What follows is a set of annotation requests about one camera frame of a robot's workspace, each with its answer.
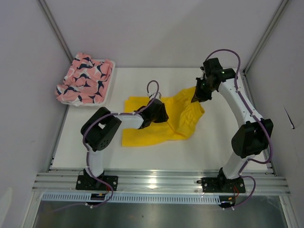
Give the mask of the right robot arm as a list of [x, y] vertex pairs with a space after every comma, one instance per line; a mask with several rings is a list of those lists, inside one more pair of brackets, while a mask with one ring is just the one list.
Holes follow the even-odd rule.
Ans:
[[239, 187], [239, 192], [244, 193], [240, 174], [249, 161], [270, 145], [273, 122], [254, 110], [247, 96], [242, 94], [234, 69], [224, 69], [218, 58], [209, 58], [203, 62], [201, 70], [203, 74], [196, 78], [191, 101], [202, 103], [211, 100], [213, 92], [219, 92], [236, 118], [238, 131], [231, 139], [233, 153], [226, 165], [220, 168], [217, 177], [202, 178], [200, 183], [204, 192], [232, 193], [234, 187]]

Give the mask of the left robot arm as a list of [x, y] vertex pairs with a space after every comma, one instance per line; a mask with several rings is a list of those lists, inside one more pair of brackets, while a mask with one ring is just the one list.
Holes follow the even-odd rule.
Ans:
[[146, 106], [132, 113], [112, 113], [99, 108], [81, 128], [83, 144], [87, 149], [86, 168], [77, 178], [77, 190], [108, 190], [106, 182], [116, 190], [117, 177], [104, 175], [104, 149], [119, 129], [144, 129], [151, 123], [168, 121], [165, 104], [153, 98]]

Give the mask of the yellow shorts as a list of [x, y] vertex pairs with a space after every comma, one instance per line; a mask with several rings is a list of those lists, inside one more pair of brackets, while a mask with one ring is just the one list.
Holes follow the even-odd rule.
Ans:
[[124, 129], [123, 147], [142, 147], [157, 145], [166, 141], [189, 139], [205, 111], [199, 102], [192, 102], [195, 87], [180, 90], [172, 97], [162, 97], [168, 121], [151, 123], [144, 129]]

